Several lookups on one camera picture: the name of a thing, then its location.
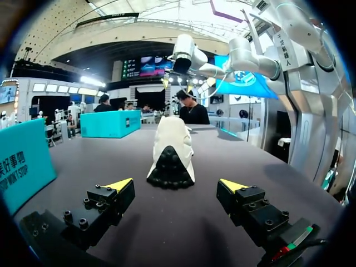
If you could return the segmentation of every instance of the teal sign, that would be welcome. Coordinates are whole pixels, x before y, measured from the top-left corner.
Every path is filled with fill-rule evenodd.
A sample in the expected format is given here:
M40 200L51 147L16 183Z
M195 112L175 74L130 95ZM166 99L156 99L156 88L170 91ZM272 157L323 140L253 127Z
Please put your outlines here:
M223 68L229 56L215 56L215 65ZM255 96L265 98L278 98L266 84L265 78L258 73L248 71L236 71L235 82L223 82L216 80L216 87L220 87L217 93L230 95Z
M109 111L80 116L82 137L123 138L141 128L141 111Z
M45 127L37 119L0 130L0 194L11 215L56 178Z

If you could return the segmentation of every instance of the white sneaker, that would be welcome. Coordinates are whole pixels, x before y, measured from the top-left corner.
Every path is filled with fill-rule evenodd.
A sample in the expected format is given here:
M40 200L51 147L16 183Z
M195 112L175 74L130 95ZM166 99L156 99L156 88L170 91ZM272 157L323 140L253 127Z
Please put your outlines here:
M168 184L167 187L173 181L178 184L185 182L184 186L193 185L195 182L191 162L193 153L191 136L183 120L177 117L162 117L155 136L154 163L148 173L147 181L154 180L160 185Z

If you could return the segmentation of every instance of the man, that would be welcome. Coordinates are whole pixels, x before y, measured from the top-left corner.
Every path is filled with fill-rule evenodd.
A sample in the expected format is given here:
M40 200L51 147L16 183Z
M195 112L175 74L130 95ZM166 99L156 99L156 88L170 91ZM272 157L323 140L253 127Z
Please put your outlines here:
M68 131L68 138L72 138L76 135L76 124L71 114L69 114L67 119L67 131Z
M142 109L142 113L152 113L152 111L150 110L149 105L145 105Z
M126 110L134 110L133 106L133 103L128 103Z
M94 109L94 112L106 112L106 111L113 111L112 106L109 103L109 96L104 94L100 97L99 100L100 105Z
M206 108L198 104L195 98L188 96L183 90L177 93L177 98L184 105L179 111L179 118L185 124L210 124Z

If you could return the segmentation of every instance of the gray table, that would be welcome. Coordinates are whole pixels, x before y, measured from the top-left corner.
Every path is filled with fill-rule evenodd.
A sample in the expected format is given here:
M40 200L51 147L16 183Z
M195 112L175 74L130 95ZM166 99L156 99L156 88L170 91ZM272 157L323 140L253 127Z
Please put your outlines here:
M124 139L77 138L52 148L58 178L19 211L17 220L44 209L61 217L63 210L82 205L95 184L132 177L136 198L90 254L117 266L256 266L263 249L234 227L216 199L216 184L225 178L258 185L272 204L290 211L292 223L303 216L322 227L319 236L327 236L342 207L325 191L267 152L210 126L190 127L193 187L171 191L146 182L156 125L143 125Z

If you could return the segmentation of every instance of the teal box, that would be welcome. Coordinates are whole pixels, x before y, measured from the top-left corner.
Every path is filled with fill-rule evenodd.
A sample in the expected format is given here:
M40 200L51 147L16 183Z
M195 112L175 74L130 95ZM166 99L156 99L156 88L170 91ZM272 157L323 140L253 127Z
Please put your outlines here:
M123 138L141 128L141 111L109 111L80 116L82 137Z
M43 119L0 130L0 194L11 215L56 178Z

